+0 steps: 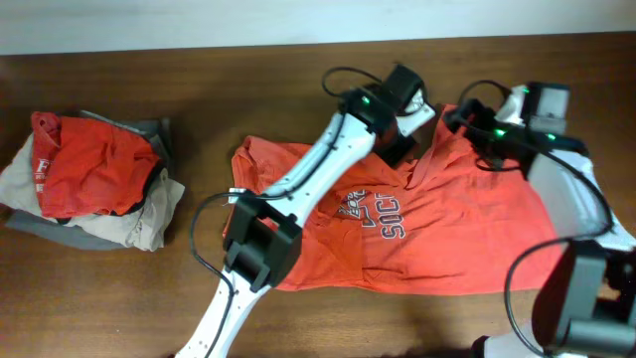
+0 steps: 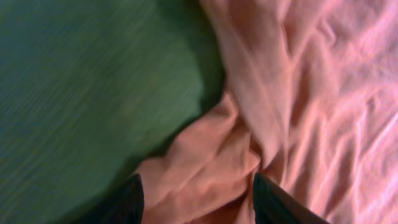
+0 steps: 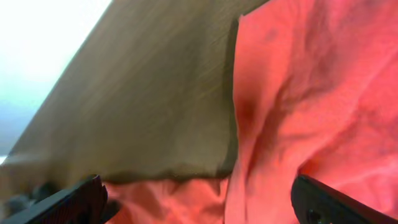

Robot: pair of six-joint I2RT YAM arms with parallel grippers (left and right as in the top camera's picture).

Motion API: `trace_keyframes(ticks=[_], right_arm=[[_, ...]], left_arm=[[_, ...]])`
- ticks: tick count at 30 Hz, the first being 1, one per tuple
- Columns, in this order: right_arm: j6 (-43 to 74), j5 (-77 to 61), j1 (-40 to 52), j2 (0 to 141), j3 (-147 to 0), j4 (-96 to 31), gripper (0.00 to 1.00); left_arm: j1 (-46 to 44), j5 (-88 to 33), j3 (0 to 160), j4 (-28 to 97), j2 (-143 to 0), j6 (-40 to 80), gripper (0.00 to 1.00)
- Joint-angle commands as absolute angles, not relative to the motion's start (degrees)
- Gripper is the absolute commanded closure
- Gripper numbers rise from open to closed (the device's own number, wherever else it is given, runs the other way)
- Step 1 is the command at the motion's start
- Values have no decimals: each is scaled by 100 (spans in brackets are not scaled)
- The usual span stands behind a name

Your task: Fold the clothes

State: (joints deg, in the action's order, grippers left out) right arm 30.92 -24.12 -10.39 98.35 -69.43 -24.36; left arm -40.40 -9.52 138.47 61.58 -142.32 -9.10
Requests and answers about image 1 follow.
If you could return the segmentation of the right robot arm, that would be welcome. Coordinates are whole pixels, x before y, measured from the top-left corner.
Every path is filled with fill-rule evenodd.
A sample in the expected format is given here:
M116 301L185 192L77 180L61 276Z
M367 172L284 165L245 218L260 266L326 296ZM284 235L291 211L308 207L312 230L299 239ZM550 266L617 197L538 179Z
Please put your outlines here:
M505 335L483 336L474 357L632 357L635 354L635 239L599 188L587 146L565 134L570 89L529 82L498 87L499 109L463 93L444 116L462 129L486 168L515 161L539 195L556 237L518 255L506 273ZM560 246L562 254L540 289L529 323L517 322L511 303L516 269L532 254Z

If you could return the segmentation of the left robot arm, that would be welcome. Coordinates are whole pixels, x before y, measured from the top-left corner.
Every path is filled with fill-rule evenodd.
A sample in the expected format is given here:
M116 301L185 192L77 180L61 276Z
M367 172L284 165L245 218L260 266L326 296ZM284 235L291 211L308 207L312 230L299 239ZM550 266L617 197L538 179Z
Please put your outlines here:
M248 189L215 194L198 207L233 199L222 268L198 257L219 280L214 298L176 358L225 357L256 303L291 272L301 253L302 229L312 210L354 164L376 153L399 165L413 149L413 133L433 119L423 79L397 65L384 80L372 77L337 96L328 127L309 151L261 194Z

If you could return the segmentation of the orange soccer t-shirt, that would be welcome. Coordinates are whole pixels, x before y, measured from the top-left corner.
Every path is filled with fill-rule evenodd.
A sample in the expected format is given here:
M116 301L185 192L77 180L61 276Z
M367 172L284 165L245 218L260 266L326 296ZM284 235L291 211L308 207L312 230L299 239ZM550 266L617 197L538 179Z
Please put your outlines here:
M517 171L479 169L462 133L438 124L428 150L397 168L370 155L315 207L287 291L351 286L385 293L464 295L542 286L560 251L525 249L556 237L540 197Z

